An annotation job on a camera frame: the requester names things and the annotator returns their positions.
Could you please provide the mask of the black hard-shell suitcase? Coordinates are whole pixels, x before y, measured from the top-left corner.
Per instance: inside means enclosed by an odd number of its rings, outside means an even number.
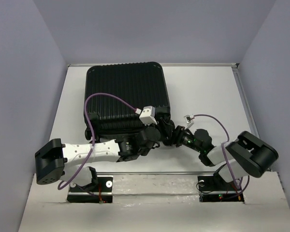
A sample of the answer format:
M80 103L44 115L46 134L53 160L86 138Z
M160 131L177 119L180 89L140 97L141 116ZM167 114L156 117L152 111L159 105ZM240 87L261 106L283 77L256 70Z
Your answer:
M162 66L157 62L99 65L88 69L86 74L85 100L94 132L85 129L85 138L106 138L117 134L132 134L141 131L144 124L133 108L145 106L156 108L155 118L171 119Z

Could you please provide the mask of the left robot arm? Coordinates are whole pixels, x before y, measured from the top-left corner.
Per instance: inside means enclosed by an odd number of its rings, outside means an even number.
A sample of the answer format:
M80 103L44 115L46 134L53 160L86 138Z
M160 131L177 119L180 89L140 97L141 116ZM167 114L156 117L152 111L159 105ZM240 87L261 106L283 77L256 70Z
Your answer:
M60 138L52 139L34 155L36 182L47 185L60 180L92 191L98 182L92 163L134 161L158 148L161 142L167 142L173 130L173 121L160 117L157 124L117 140L74 145L62 143Z

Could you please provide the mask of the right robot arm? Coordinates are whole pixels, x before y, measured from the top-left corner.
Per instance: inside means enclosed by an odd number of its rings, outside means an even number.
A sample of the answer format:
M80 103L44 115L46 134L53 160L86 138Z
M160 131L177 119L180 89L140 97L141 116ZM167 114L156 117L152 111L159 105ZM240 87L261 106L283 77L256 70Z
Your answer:
M184 145L199 153L199 160L208 167L225 162L213 177L217 189L225 189L230 182L244 176L260 178L276 162L278 152L248 131L240 133L232 142L214 146L208 131L197 129L194 134L182 126L172 132L171 143Z

